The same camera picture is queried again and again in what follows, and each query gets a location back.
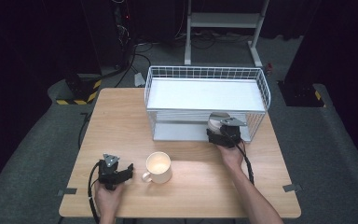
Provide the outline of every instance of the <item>wire rack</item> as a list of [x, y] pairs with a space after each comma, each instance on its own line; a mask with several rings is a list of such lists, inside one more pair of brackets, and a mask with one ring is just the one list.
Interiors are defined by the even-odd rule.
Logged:
[[[252, 96], [260, 98], [262, 108], [214, 108], [213, 105], [198, 108], [197, 102], [194, 105], [185, 105], [179, 107], [161, 106], [153, 107], [150, 105], [150, 97], [156, 97], [156, 94], [166, 94], [160, 90], [155, 90], [157, 84], [154, 82], [185, 80], [195, 83], [194, 86], [209, 86], [218, 84], [224, 87], [225, 83], [245, 84], [253, 83], [256, 87], [257, 95]], [[167, 101], [171, 105], [179, 105], [175, 100], [180, 96], [173, 96]], [[241, 127], [241, 137], [247, 142], [251, 142], [261, 120], [264, 118], [270, 105], [270, 92], [265, 80], [263, 71], [260, 68], [246, 67], [196, 67], [196, 66], [151, 66], [148, 71], [145, 86], [145, 105], [148, 113], [149, 122], [153, 138], [155, 140], [207, 140], [205, 127], [212, 112], [227, 112], [231, 117], [242, 120], [247, 124]]]

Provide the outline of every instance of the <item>wooden table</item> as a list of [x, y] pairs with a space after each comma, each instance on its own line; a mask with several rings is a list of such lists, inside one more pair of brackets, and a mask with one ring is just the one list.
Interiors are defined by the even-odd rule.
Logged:
[[[118, 170], [133, 163], [133, 179], [126, 182], [118, 217], [246, 217], [220, 152], [206, 142], [155, 142], [147, 119], [145, 89], [103, 89], [68, 183], [76, 194], [65, 194], [63, 217], [92, 217], [87, 188], [90, 171], [104, 153], [119, 156]], [[172, 159], [172, 178], [158, 185], [144, 183], [145, 161], [163, 151]], [[300, 207], [290, 185], [281, 150], [269, 115], [266, 115], [247, 155], [255, 186], [281, 217], [299, 217]], [[247, 174], [245, 162], [242, 169]]]

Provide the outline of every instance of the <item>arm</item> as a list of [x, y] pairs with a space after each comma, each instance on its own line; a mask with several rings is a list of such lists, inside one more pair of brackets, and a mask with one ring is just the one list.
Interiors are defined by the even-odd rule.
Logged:
[[277, 211], [243, 173], [241, 168], [243, 156], [238, 149], [217, 147], [222, 153], [223, 164], [240, 194], [242, 206], [251, 223], [283, 223]]
[[123, 183], [117, 185], [115, 190], [109, 190], [99, 181], [95, 182], [95, 204], [101, 214], [101, 224], [116, 223], [116, 212], [121, 201], [123, 189]]

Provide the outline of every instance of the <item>mug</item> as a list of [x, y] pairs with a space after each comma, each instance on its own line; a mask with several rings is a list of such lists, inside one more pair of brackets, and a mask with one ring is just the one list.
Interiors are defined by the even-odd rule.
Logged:
[[164, 152], [154, 152], [146, 160], [147, 172], [142, 175], [144, 182], [162, 184], [171, 179], [171, 159]]

